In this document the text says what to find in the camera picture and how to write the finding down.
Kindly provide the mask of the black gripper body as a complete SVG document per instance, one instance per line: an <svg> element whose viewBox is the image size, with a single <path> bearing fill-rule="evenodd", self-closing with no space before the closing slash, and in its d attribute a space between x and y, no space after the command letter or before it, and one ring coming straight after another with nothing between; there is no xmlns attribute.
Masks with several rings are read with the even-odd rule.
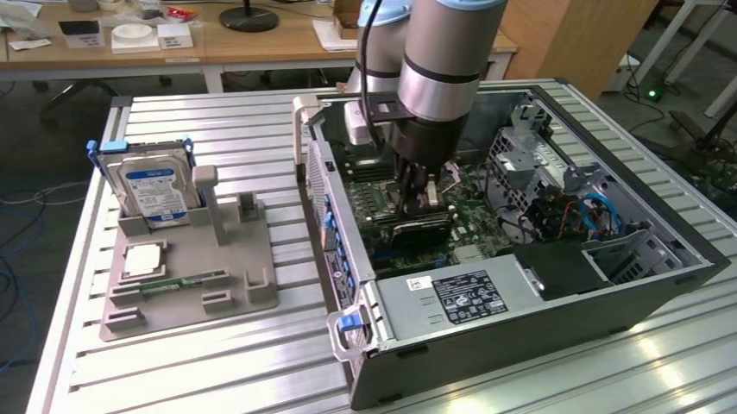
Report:
<svg viewBox="0 0 737 414"><path fill-rule="evenodd" d="M449 122L421 117L393 122L390 145L398 157L428 169L438 169L454 156L468 116Z"/></svg>

